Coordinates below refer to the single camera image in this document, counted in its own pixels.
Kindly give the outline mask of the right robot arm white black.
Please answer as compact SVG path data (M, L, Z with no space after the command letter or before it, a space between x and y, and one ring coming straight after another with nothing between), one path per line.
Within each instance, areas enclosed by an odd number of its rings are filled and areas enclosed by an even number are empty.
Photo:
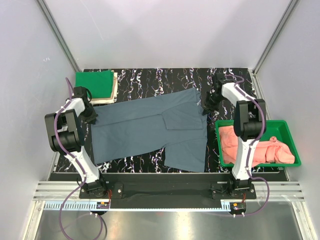
M202 112L206 115L218 110L223 100L228 100L235 106L233 130L237 136L236 158L224 190L235 199L251 188L254 153L266 131L266 103L242 90L242 82L244 78L241 76L214 74L212 87L206 92Z

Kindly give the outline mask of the blue-grey t-shirt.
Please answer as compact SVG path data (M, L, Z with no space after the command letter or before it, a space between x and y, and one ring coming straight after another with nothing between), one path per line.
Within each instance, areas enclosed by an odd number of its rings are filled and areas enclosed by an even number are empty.
M96 106L91 126L95 164L163 148L164 165L202 173L207 148L207 116L196 88Z

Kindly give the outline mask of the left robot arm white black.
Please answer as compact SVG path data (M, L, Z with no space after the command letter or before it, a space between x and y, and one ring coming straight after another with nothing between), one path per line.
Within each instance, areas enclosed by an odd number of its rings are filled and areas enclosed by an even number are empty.
M69 97L63 106L44 117L50 148L68 159L81 177L82 192L97 198L108 193L108 186L99 169L85 150L85 135L81 122L95 124L98 114L91 104L92 95L83 87L73 87L68 81Z

